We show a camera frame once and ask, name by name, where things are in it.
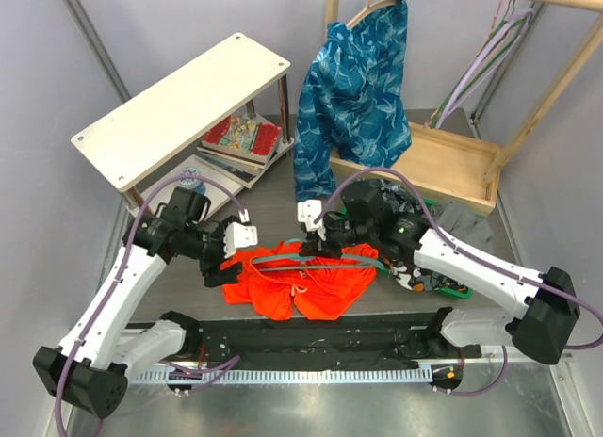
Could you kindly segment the teal hanger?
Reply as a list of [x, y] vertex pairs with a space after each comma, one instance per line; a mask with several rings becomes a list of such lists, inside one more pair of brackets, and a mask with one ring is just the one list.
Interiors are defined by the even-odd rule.
[[293, 238], [273, 247], [258, 247], [246, 264], [261, 272], [311, 271], [311, 270], [384, 270], [378, 255], [356, 254], [347, 248], [339, 258], [317, 255], [299, 255], [302, 239]]

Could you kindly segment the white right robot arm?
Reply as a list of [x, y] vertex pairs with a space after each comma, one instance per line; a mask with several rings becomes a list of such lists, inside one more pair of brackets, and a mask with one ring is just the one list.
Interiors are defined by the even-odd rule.
[[396, 210], [366, 182], [347, 185], [341, 198], [343, 213], [323, 211], [319, 200], [298, 202], [306, 233], [301, 256], [336, 259], [345, 248], [367, 244], [406, 288], [428, 278], [449, 281], [499, 306], [490, 314], [454, 308], [438, 313], [425, 334], [430, 353], [445, 357], [457, 347], [511, 345], [541, 364], [560, 360], [580, 316], [567, 272], [507, 263], [433, 228], [418, 213]]

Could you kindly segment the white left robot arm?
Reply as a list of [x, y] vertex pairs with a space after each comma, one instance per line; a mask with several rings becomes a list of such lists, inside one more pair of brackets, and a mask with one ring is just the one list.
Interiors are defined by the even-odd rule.
[[135, 217], [86, 312], [55, 347], [42, 346], [33, 358], [43, 386], [58, 404], [105, 419], [139, 374], [166, 358], [188, 361], [199, 353], [199, 321], [174, 311], [126, 343], [120, 338], [152, 283], [176, 256], [198, 261], [207, 287], [236, 281], [241, 264], [223, 263], [238, 249], [256, 244], [256, 230], [246, 209], [210, 232], [203, 230], [199, 224], [210, 204], [204, 195], [179, 186], [159, 212]]

